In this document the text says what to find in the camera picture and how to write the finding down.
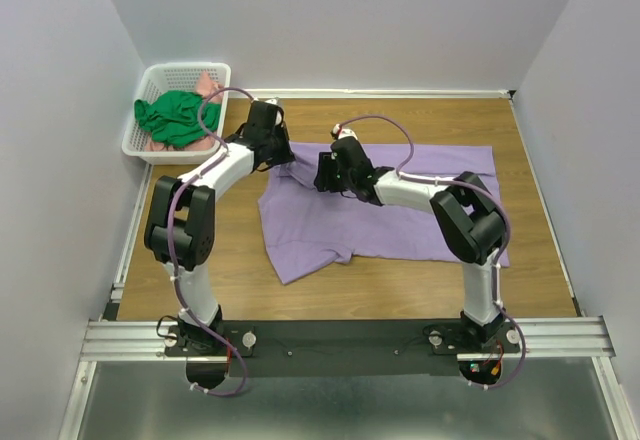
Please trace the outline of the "purple t shirt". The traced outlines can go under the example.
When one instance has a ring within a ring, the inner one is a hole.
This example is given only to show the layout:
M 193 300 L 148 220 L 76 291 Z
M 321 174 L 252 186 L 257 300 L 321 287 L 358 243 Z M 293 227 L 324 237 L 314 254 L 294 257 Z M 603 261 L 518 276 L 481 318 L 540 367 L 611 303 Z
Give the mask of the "purple t shirt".
M 348 263 L 354 256 L 410 261 L 456 262 L 436 217 L 401 206 L 376 206 L 349 192 L 316 189 L 314 181 L 323 153 L 321 143 L 291 145 L 295 160 L 269 172 L 259 211 L 266 252 L 282 284 L 295 282 L 332 263 Z M 366 144 L 376 167 L 395 167 L 408 159 L 409 173 L 456 177 L 465 171 L 478 175 L 494 198 L 500 187 L 489 146 Z

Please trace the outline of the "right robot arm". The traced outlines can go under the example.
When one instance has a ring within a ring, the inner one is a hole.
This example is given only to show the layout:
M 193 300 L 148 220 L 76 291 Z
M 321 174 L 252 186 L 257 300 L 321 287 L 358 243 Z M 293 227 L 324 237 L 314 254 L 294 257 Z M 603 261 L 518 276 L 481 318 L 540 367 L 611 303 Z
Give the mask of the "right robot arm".
M 511 236 L 507 215 L 478 175 L 425 178 L 373 165 L 359 140 L 344 136 L 318 158 L 314 186 L 349 192 L 376 206 L 432 214 L 449 251 L 462 262 L 464 306 L 451 338 L 459 349 L 480 352 L 493 344 L 506 314 L 500 298 L 500 257 Z

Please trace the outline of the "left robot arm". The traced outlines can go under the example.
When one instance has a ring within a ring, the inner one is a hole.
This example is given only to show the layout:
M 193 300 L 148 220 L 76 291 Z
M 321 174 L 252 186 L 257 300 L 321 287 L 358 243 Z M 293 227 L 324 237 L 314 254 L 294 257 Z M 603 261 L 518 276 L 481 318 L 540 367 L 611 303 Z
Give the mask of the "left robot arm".
M 247 121 L 219 152 L 181 177 L 163 176 L 155 184 L 144 245 L 170 275 L 180 304 L 181 334 L 201 355 L 227 343 L 209 279 L 216 203 L 252 173 L 293 160 L 279 100 L 254 100 Z

